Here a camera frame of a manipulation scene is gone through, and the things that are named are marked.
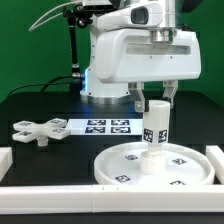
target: black table surface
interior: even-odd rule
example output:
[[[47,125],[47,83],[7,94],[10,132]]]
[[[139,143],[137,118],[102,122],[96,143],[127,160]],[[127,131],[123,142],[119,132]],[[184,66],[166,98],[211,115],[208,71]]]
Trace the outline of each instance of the black table surface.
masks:
[[[158,93],[147,93],[155,99]],[[117,144],[141,141],[141,136],[69,136],[50,139],[47,147],[36,141],[12,140],[13,124],[22,120],[44,123],[53,118],[134,119],[133,102],[99,105],[81,102],[71,93],[18,93],[0,104],[0,147],[12,147],[13,165],[0,186],[96,184],[94,159]],[[197,92],[178,92],[171,111],[169,142],[202,153],[206,145],[224,145],[224,110]],[[223,223],[222,213],[97,213],[0,216],[1,223]]]

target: white cylinder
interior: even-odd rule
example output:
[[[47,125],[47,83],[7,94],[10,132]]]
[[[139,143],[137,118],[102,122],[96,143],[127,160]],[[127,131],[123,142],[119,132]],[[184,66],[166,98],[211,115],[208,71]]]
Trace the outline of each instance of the white cylinder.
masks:
[[[168,141],[170,103],[149,101],[149,112],[143,113],[142,140],[148,143],[148,151],[141,154],[141,170],[148,174],[161,174],[166,170],[166,158],[161,145]]]
[[[46,136],[39,136],[37,138],[37,145],[39,147],[45,147],[45,146],[48,146],[48,137]]]
[[[143,113],[142,140],[153,146],[168,141],[170,103],[150,100],[149,112]]]

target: white robot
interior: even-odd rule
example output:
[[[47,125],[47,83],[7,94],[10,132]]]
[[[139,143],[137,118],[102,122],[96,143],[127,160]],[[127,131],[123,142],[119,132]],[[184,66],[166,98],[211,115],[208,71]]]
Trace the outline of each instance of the white robot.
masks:
[[[201,72],[196,34],[181,31],[183,1],[117,1],[123,8],[104,14],[110,2],[116,1],[82,3],[84,10],[98,10],[91,18],[91,61],[82,97],[117,102],[130,92],[136,111],[143,112],[143,83],[163,81],[163,97],[173,104],[177,80],[196,79]]]

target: white circular tray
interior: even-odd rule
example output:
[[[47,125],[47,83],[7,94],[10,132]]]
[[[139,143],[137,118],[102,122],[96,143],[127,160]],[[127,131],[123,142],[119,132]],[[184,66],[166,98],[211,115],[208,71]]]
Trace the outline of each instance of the white circular tray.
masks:
[[[147,143],[117,145],[101,152],[95,159],[94,172],[99,184],[128,185],[194,185],[212,184],[215,171],[201,153],[174,144],[163,144],[166,171],[152,175],[140,169],[141,153]]]

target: qr-like marker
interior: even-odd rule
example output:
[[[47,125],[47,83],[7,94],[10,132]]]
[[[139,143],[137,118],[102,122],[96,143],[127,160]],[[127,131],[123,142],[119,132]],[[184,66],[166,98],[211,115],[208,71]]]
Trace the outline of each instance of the qr-like marker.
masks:
[[[53,130],[53,132],[56,132],[58,134],[60,134],[60,133],[62,133],[64,131],[65,131],[65,129],[63,129],[63,128],[56,128],[56,129]]]
[[[128,159],[128,160],[136,160],[136,159],[138,159],[138,157],[135,156],[135,155],[125,156],[125,158]]]
[[[177,180],[177,181],[174,181],[172,183],[170,183],[171,185],[186,185],[184,182],[180,181],[180,180]]]
[[[131,133],[131,128],[129,127],[112,127],[111,128],[111,133]]]
[[[125,175],[119,176],[115,178],[116,180],[118,180],[120,183],[125,183],[127,181],[130,181],[131,179]]]
[[[87,125],[106,125],[106,120],[88,120]]]
[[[87,127],[85,133],[105,133],[106,128],[105,127]]]
[[[111,120],[111,125],[130,125],[129,120]]]
[[[30,122],[22,122],[19,125],[26,127],[26,126],[31,125],[31,123]]]
[[[167,130],[159,132],[159,143],[163,143],[167,141]]]
[[[144,140],[152,143],[152,141],[153,141],[153,131],[145,128],[144,129]]]
[[[185,161],[185,160],[183,160],[181,158],[175,159],[175,160],[173,160],[173,162],[176,163],[177,165],[182,165],[184,163],[187,163],[187,161]]]
[[[20,132],[19,135],[28,136],[28,135],[31,135],[32,133],[33,132],[23,131],[23,132]]]
[[[60,120],[55,119],[55,120],[50,121],[50,123],[52,123],[52,124],[58,124],[58,123],[61,123],[61,121],[60,121]]]

